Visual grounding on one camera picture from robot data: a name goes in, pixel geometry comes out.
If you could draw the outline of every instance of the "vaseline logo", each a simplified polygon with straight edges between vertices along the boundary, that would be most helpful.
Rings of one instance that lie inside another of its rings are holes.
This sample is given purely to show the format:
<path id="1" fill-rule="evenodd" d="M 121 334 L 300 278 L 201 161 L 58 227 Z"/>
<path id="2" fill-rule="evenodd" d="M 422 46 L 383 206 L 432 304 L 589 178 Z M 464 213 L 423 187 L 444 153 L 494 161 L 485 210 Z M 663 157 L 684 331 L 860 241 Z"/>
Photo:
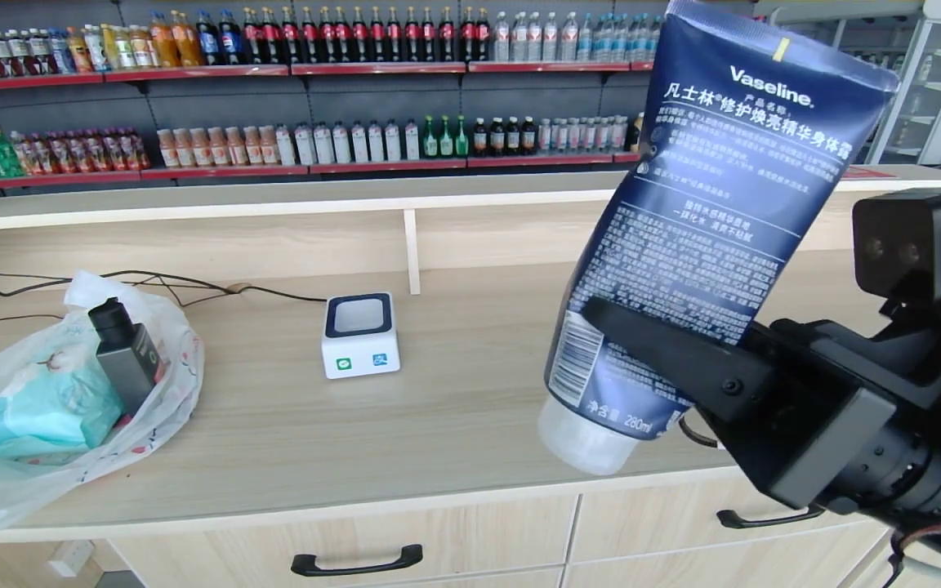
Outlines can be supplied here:
<path id="1" fill-rule="evenodd" d="M 808 94 L 799 94 L 787 88 L 787 85 L 783 82 L 772 83 L 766 82 L 761 78 L 754 78 L 753 75 L 747 74 L 746 70 L 736 69 L 734 65 L 729 67 L 732 68 L 732 79 L 742 83 L 743 86 L 750 86 L 756 90 L 762 90 L 762 92 L 768 92 L 769 94 L 784 98 L 784 100 L 794 101 L 794 103 L 799 105 L 806 105 L 808 108 L 813 108 L 811 105 L 811 96 L 808 96 Z"/>

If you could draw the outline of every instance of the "tube cap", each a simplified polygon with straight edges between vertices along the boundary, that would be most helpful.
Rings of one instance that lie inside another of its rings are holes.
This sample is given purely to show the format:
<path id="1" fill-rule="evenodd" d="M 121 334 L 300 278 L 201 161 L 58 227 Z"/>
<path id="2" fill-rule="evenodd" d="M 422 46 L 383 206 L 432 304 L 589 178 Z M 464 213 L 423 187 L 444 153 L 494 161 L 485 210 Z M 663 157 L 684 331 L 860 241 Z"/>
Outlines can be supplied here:
<path id="1" fill-rule="evenodd" d="M 638 439 L 591 423 L 546 396 L 537 421 L 539 438 L 554 455 L 580 472 L 611 476 L 623 468 Z"/>

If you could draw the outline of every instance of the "teal tissue package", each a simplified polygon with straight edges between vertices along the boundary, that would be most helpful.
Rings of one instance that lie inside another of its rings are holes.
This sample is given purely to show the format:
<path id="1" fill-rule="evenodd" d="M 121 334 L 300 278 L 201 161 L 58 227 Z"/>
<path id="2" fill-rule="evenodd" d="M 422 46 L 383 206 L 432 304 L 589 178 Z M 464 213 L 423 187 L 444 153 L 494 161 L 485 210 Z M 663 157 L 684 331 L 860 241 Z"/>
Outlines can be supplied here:
<path id="1" fill-rule="evenodd" d="M 100 362 L 84 313 L 54 327 L 42 348 L 0 392 L 0 457 L 79 453 L 100 446 L 123 403 Z"/>

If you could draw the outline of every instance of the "black bottle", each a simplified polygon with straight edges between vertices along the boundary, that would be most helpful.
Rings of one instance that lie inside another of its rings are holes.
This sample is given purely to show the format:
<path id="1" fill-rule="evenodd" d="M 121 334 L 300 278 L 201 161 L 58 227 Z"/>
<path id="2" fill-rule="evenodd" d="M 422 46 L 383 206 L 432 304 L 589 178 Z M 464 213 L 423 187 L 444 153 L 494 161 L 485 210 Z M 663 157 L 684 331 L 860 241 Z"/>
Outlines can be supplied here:
<path id="1" fill-rule="evenodd" d="M 133 324 L 118 298 L 89 311 L 90 323 L 100 336 L 97 361 L 123 401 L 126 414 L 136 414 L 165 372 L 145 325 Z"/>

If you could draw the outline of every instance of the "green bottle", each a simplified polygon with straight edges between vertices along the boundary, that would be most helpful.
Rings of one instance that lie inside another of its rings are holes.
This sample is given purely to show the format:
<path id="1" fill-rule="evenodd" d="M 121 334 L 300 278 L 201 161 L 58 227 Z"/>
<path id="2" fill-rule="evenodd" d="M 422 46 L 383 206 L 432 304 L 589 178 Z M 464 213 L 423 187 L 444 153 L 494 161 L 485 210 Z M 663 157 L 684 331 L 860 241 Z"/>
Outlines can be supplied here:
<path id="1" fill-rule="evenodd" d="M 423 123 L 423 159 L 438 157 L 438 138 L 434 137 L 434 119 L 426 115 Z"/>
<path id="2" fill-rule="evenodd" d="M 459 124 L 460 134 L 456 135 L 456 157 L 466 157 L 471 146 L 468 145 L 467 136 L 463 134 L 463 115 L 456 116 L 456 124 Z"/>
<path id="3" fill-rule="evenodd" d="M 441 157 L 453 156 L 453 135 L 448 131 L 448 115 L 441 115 L 441 140 L 438 141 Z"/>

